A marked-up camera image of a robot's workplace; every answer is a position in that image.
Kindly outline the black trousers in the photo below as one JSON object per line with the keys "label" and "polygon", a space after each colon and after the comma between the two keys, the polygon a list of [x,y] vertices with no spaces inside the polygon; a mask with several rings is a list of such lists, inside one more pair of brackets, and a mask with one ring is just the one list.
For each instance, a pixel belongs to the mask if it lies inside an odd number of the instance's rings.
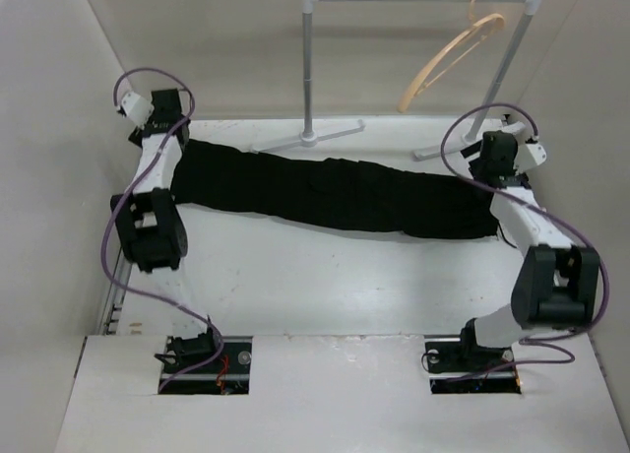
{"label": "black trousers", "polygon": [[489,194],[455,176],[375,162],[292,160],[192,140],[170,190],[178,204],[339,230],[449,240],[498,231]]}

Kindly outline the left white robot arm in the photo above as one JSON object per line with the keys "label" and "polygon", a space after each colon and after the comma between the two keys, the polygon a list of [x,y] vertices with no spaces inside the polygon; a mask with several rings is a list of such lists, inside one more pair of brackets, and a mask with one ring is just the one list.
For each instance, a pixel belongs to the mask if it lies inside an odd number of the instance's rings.
{"label": "left white robot arm", "polygon": [[188,239],[170,190],[188,144],[190,119],[177,89],[153,91],[150,99],[127,92],[119,111],[136,126],[130,141],[140,147],[141,157],[128,189],[110,200],[112,217],[125,259],[154,285],[128,291],[181,314],[173,320],[165,352],[156,355],[166,368],[211,372],[220,364],[222,341],[210,317],[196,307],[184,276]]}

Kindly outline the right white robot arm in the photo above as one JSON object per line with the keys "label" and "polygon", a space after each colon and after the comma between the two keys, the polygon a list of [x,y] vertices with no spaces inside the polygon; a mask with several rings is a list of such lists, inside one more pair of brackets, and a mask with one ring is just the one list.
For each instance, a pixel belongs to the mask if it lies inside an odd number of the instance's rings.
{"label": "right white robot arm", "polygon": [[511,133],[490,131],[473,148],[479,155],[469,182],[490,194],[490,213],[523,260],[509,303],[470,320],[456,355],[468,370],[506,368],[515,365],[504,356],[514,344],[554,350],[588,331],[605,308],[596,295],[607,274],[592,245],[536,201],[525,171],[546,159],[537,140],[521,144]]}

